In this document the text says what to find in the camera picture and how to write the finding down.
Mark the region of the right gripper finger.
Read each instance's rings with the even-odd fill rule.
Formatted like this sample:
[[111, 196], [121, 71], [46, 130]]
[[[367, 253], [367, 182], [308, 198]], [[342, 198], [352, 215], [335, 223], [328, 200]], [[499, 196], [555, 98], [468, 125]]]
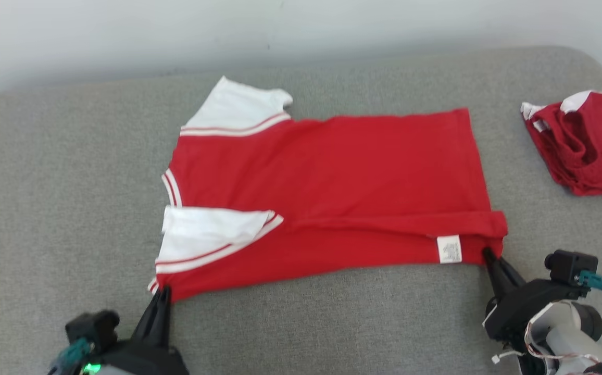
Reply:
[[506, 275], [501, 260], [494, 254], [491, 247], [485, 247], [482, 255], [487, 266], [487, 273], [491, 281], [494, 297], [492, 299], [497, 304], [502, 297], [510, 292], [510, 280]]
[[510, 292], [526, 284], [526, 280], [508, 263], [504, 258], [499, 258], [503, 264], [503, 269], [510, 280]]

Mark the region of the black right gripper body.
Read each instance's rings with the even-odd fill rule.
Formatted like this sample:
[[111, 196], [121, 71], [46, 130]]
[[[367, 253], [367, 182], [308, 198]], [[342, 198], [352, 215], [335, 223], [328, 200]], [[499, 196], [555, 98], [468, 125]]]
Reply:
[[492, 340], [522, 346], [525, 326], [549, 303], [577, 301], [589, 289], [551, 280], [535, 279], [516, 287], [510, 282], [492, 282], [494, 297], [487, 304], [483, 327]]

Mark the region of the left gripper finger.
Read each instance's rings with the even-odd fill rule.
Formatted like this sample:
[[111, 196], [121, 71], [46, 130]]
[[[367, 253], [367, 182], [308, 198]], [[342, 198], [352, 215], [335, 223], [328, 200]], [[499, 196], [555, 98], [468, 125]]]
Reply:
[[158, 288], [132, 334], [132, 341], [165, 348], [165, 288]]
[[161, 346], [169, 348], [171, 317], [171, 287], [166, 286], [161, 290]]

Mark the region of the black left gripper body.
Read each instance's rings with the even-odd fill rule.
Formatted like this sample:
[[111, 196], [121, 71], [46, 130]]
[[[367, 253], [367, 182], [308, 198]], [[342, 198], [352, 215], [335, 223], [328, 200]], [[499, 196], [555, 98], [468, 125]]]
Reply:
[[124, 340], [89, 356], [84, 374], [189, 374], [180, 352], [168, 343]]

